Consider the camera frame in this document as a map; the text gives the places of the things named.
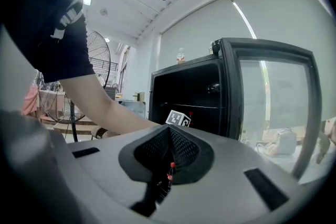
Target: glass door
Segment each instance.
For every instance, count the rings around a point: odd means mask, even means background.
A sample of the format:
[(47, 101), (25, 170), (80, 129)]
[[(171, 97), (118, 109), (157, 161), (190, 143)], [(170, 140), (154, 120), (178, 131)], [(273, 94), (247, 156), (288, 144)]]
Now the glass door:
[(214, 46), (223, 51), (230, 96), (226, 133), (299, 179), (321, 122), (321, 89), (312, 52), (246, 38), (223, 38)]

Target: black rubber cover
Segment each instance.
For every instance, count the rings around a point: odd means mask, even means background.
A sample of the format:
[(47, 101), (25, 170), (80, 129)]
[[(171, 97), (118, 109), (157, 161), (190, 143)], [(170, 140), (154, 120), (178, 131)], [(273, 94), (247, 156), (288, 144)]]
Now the black rubber cover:
[(119, 153), (119, 163), (132, 180), (149, 183), (163, 167), (169, 170), (170, 162), (175, 162), (173, 185), (180, 185), (199, 181), (212, 167), (214, 156), (205, 141), (164, 125), (126, 145)]

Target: black t-shirt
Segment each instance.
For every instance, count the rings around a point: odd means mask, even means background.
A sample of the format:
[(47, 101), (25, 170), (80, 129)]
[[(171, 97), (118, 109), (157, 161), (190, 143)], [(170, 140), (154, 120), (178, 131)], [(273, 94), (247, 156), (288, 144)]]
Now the black t-shirt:
[(64, 15), (76, 7), (77, 0), (22, 0), (5, 17), (5, 26), (14, 43), (42, 72), (45, 82), (94, 74), (87, 48), (85, 17), (65, 26), (62, 38), (52, 38)]

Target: standing fan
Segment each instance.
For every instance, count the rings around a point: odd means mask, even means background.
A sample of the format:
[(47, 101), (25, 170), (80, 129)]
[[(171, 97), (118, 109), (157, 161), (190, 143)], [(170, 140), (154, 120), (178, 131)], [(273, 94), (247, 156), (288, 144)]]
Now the standing fan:
[[(105, 39), (96, 31), (93, 31), (87, 38), (89, 60), (93, 70), (105, 88), (111, 68), (111, 55)], [(36, 78), (40, 106), (55, 122), (71, 124), (73, 139), (77, 139), (76, 121), (84, 118), (84, 114), (69, 99), (59, 81), (44, 83), (42, 73)]]

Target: vent slot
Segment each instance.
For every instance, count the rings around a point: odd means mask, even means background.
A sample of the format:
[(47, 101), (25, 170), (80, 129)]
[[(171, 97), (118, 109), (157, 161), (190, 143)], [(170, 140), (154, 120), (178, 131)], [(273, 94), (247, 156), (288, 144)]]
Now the vent slot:
[(271, 211), (288, 201), (288, 197), (259, 169), (248, 170), (244, 174)]
[(99, 149), (97, 149), (96, 147), (91, 147), (81, 151), (74, 151), (72, 154), (75, 158), (81, 158), (97, 152), (99, 152)]

